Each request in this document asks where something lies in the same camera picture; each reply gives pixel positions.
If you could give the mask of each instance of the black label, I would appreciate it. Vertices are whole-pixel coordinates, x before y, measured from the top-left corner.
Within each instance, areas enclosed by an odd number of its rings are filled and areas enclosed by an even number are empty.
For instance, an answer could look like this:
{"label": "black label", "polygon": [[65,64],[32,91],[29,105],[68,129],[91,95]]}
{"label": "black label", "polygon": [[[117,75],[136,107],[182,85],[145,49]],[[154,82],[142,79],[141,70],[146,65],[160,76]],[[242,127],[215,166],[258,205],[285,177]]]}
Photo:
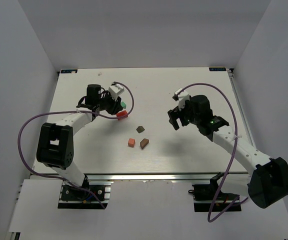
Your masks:
{"label": "black label", "polygon": [[226,72],[225,67],[209,67],[210,72]]}
{"label": "black label", "polygon": [[63,69],[60,71],[61,74],[76,74],[77,72],[77,69]]}

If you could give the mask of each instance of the tabletop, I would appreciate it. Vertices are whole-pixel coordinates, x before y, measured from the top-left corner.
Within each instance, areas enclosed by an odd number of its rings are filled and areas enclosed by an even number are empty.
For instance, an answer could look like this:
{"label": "tabletop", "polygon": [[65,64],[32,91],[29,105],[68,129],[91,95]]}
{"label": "tabletop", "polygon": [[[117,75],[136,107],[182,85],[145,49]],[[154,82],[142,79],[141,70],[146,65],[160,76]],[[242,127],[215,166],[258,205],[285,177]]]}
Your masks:
{"label": "tabletop", "polygon": [[[201,135],[192,124],[177,131],[169,124],[168,110],[178,104],[172,99],[174,92],[192,83],[212,84],[224,92],[235,111],[238,134],[248,140],[228,73],[210,71],[208,67],[78,69],[76,73],[60,73],[50,112],[76,110],[89,84],[108,89],[114,81],[130,88],[134,95],[134,110],[120,121],[97,117],[75,134],[73,160],[86,174],[224,171],[229,153]],[[234,126],[228,104],[215,89],[194,86],[187,91],[191,96],[207,96],[213,114]],[[121,98],[129,111],[132,103],[129,93],[125,91]],[[52,115],[47,121],[53,123],[64,117]],[[145,131],[138,133],[138,126],[143,126]],[[128,146],[130,138],[135,139],[134,148]],[[141,149],[143,139],[149,139],[149,144]],[[40,173],[54,173],[37,161],[34,169]],[[245,172],[245,169],[234,161],[231,172]]]}

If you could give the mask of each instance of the purple cable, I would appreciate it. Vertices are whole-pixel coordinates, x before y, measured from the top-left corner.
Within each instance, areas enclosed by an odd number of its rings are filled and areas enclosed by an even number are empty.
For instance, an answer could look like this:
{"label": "purple cable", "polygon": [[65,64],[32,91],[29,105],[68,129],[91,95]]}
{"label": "purple cable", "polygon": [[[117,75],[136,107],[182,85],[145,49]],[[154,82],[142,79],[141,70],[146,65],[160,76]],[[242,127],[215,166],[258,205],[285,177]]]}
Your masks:
{"label": "purple cable", "polygon": [[[131,90],[126,86],[124,85],[123,83],[121,82],[115,82],[116,84],[120,84],[122,85],[123,87],[125,87],[127,89],[127,91],[129,92],[129,95],[132,99],[132,107],[130,108],[129,112],[127,113],[126,116],[128,116],[132,111],[133,111],[133,108],[134,108],[134,97],[133,97],[133,94],[131,92]],[[67,182],[68,184],[70,184],[72,187],[78,189],[78,190],[81,190],[81,191],[85,191],[89,194],[91,194],[98,202],[99,204],[101,205],[101,207],[103,209],[105,209],[105,206],[103,205],[103,203],[99,200],[99,198],[90,190],[86,189],[86,188],[82,188],[82,187],[79,187],[77,185],[75,185],[74,183],[68,181],[67,179],[65,179],[64,177],[61,177],[61,176],[51,176],[51,175],[46,175],[46,174],[43,174],[43,173],[39,173],[39,172],[36,172],[34,171],[28,164],[27,162],[25,161],[25,158],[23,156],[23,152],[22,152],[22,147],[21,147],[21,137],[22,137],[22,133],[23,133],[23,130],[24,128],[31,122],[33,121],[34,119],[37,119],[37,118],[40,118],[40,117],[43,117],[43,116],[49,116],[49,115],[57,115],[57,114],[75,114],[77,111],[55,111],[55,112],[46,112],[46,113],[41,113],[41,114],[38,114],[38,115],[35,115],[33,117],[31,117],[29,120],[27,120],[23,126],[20,128],[19,132],[18,132],[18,136],[17,136],[17,148],[18,148],[18,153],[19,153],[19,157],[22,161],[22,163],[24,164],[24,166],[32,173],[32,174],[35,174],[37,176],[40,176],[40,177],[43,177],[43,178],[49,178],[49,179],[60,179],[60,180],[63,180],[65,182]],[[86,113],[86,114],[94,114],[96,116],[100,116],[102,118],[106,118],[106,119],[119,119],[119,117],[111,117],[111,116],[105,116],[105,115],[102,115],[100,113],[97,113],[97,112],[93,112],[93,111],[79,111],[80,113]]]}
{"label": "purple cable", "polygon": [[[212,85],[212,84],[208,84],[208,83],[193,83],[193,84],[190,84],[190,85],[184,87],[181,91],[179,91],[179,92],[176,94],[176,96],[178,96],[181,92],[185,91],[186,89],[188,89],[188,88],[190,88],[190,87],[192,87],[192,86],[198,86],[198,85],[200,85],[200,86],[208,86],[208,87],[214,88],[214,89],[216,89],[216,90],[224,97],[224,99],[226,100],[226,102],[227,102],[227,104],[228,104],[228,106],[229,106],[229,109],[230,109],[230,111],[231,111],[231,113],[232,113],[233,120],[234,120],[234,128],[235,128],[234,134],[235,134],[235,136],[237,136],[237,135],[238,135],[238,122],[237,122],[237,120],[236,120],[236,116],[235,116],[235,113],[234,113],[234,109],[233,109],[233,107],[232,107],[229,99],[225,96],[225,94],[224,94],[218,87],[216,87],[216,86],[214,86],[214,85]],[[226,211],[227,209],[229,209],[231,206],[233,206],[233,204],[236,202],[236,200],[238,200],[238,199],[240,198],[240,196],[237,196],[236,198],[234,198],[234,200],[233,200],[227,207],[225,207],[220,213],[218,213],[213,219],[211,219],[211,214],[212,214],[212,211],[213,211],[213,207],[214,207],[214,205],[215,205],[216,199],[217,199],[218,196],[219,196],[219,193],[220,193],[221,188],[222,188],[222,186],[223,186],[223,184],[224,184],[224,181],[225,181],[227,175],[229,174],[230,168],[231,168],[231,166],[232,166],[232,163],[233,163],[233,160],[234,160],[234,157],[235,157],[235,152],[236,152],[237,146],[238,146],[238,138],[236,137],[235,140],[234,140],[233,151],[232,151],[230,160],[229,160],[229,162],[228,162],[227,168],[226,168],[226,170],[225,170],[225,172],[224,172],[224,175],[223,175],[222,180],[220,181],[220,183],[219,183],[219,185],[218,185],[218,188],[217,188],[217,190],[216,190],[216,192],[215,192],[215,195],[214,195],[214,197],[213,197],[213,200],[212,200],[212,202],[211,202],[211,204],[210,204],[210,207],[209,207],[209,210],[208,210],[207,221],[208,221],[209,223],[212,223],[212,222],[214,222],[216,219],[218,219],[223,213],[225,213],[225,211]],[[244,199],[242,202],[238,203],[237,205],[246,202],[246,200],[247,200],[247,198]]]}

